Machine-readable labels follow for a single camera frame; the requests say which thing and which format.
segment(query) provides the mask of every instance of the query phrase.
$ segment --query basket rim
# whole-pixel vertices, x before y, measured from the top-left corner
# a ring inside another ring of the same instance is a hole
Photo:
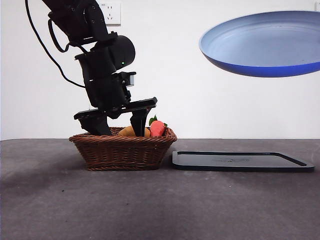
[[[111,127],[111,129],[123,129],[124,127]],[[144,143],[158,143],[159,141],[177,141],[177,136],[174,131],[167,127],[166,134],[164,136],[119,136],[119,135],[92,135],[89,133],[80,133],[69,137],[70,142],[76,142],[79,140],[96,140],[99,142],[108,141],[108,142],[144,142]]]

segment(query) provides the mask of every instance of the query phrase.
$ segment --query blue frying pan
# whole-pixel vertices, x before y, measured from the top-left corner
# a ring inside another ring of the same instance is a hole
[[[289,77],[320,70],[320,12],[275,11],[236,18],[199,41],[219,68],[253,77]]]

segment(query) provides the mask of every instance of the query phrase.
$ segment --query wall outlet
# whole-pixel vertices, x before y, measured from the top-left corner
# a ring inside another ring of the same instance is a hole
[[[317,1],[317,2],[315,3],[315,10],[318,11],[318,12],[320,12],[320,1]]]
[[[99,1],[104,20],[107,25],[121,25],[121,3]]]

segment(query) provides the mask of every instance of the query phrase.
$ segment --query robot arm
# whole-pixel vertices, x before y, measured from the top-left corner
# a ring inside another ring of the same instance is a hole
[[[51,10],[48,14],[49,31],[55,46],[66,52],[68,46],[80,47],[82,54],[75,56],[80,62],[84,86],[95,110],[82,111],[74,116],[83,129],[93,135],[111,135],[107,117],[118,118],[122,113],[132,112],[131,125],[136,136],[144,136],[146,118],[157,103],[150,98],[131,101],[127,87],[133,85],[135,72],[117,70],[130,65],[135,59],[135,47],[129,38],[108,33],[103,13],[95,0],[42,0]],[[55,37],[54,22],[68,37],[63,50]],[[82,45],[95,43],[90,51]]]

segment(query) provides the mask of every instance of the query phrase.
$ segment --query woven basket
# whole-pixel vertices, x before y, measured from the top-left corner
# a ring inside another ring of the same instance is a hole
[[[103,170],[155,170],[177,136],[166,128],[163,136],[118,136],[123,127],[111,127],[112,136],[89,133],[69,138],[86,161],[89,171]]]

